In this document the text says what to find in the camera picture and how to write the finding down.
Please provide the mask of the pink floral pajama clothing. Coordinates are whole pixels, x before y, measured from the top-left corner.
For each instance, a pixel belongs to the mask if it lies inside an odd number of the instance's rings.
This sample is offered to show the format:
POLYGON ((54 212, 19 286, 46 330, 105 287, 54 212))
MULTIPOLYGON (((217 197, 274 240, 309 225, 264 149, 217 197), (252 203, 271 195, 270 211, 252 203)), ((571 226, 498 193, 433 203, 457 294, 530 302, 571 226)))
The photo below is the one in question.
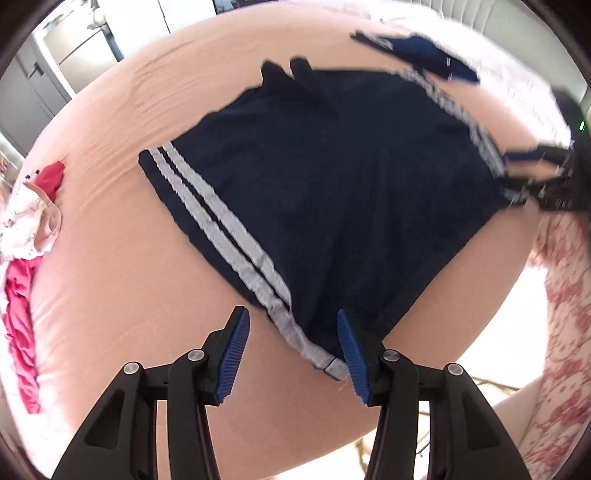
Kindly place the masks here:
POLYGON ((534 479, 556 479, 590 422, 590 222, 543 216, 529 264, 546 270, 548 345, 520 446, 534 479))

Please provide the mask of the red garment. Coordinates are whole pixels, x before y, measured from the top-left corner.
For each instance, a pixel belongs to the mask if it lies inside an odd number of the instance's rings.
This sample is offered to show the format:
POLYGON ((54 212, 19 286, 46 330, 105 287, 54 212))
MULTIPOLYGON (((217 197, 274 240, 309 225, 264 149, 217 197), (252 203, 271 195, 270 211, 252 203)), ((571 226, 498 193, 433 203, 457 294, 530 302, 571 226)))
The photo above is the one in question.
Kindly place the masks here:
MULTIPOLYGON (((40 187, 55 204, 64 171, 63 162, 57 161, 28 176, 24 182, 40 187)), ((8 260, 1 253, 1 318, 20 398, 29 414, 41 411, 31 298, 34 278, 43 256, 32 260, 8 260)))

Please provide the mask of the folded blue striped shorts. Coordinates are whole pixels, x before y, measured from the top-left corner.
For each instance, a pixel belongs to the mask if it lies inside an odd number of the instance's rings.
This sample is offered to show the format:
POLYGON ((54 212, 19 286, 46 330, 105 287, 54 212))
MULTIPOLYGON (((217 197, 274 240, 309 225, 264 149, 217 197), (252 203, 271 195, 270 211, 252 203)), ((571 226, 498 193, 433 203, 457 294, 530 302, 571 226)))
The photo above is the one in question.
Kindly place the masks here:
POLYGON ((409 63, 420 73, 428 72, 443 80, 462 80, 474 85, 480 83, 475 70, 426 37, 390 37, 361 30, 356 30, 349 37, 409 63))

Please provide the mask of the grey padded headboard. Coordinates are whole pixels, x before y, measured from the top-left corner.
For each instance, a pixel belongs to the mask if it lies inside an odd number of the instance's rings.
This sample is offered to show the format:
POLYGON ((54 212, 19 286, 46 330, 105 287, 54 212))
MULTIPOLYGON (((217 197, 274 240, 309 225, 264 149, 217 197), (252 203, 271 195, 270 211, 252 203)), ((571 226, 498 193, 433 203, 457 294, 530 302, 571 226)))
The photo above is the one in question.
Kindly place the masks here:
POLYGON ((421 4, 483 34, 551 85, 584 101, 589 87, 581 68, 559 37, 524 2, 425 0, 421 4))

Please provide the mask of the dark navy striped shorts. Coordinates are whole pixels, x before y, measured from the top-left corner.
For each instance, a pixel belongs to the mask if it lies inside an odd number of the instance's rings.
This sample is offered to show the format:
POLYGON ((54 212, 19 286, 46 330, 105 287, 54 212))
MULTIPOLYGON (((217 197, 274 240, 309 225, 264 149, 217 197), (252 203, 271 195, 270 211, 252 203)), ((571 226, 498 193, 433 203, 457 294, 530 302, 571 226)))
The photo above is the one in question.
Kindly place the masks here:
POLYGON ((332 378, 339 312, 387 336, 499 211, 501 154, 417 71, 290 69, 139 166, 175 224, 283 339, 332 378))

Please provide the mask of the grey wardrobe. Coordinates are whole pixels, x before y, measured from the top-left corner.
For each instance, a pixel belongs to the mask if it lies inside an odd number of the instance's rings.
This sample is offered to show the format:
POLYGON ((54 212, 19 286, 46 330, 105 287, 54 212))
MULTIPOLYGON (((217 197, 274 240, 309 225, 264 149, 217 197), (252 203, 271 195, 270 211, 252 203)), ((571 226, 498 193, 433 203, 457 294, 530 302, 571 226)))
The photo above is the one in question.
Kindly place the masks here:
POLYGON ((26 157, 37 137, 71 100, 30 35, 1 76, 1 132, 26 157))

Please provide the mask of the pink floral garment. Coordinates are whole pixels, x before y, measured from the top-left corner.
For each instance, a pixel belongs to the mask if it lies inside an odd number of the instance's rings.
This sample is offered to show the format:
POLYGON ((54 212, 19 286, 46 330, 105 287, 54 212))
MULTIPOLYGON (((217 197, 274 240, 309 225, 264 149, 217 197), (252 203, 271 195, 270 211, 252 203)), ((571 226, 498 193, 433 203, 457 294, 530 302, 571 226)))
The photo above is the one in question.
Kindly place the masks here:
POLYGON ((1 253, 32 260, 52 250, 62 225, 59 208, 31 182, 16 186, 1 216, 1 253))

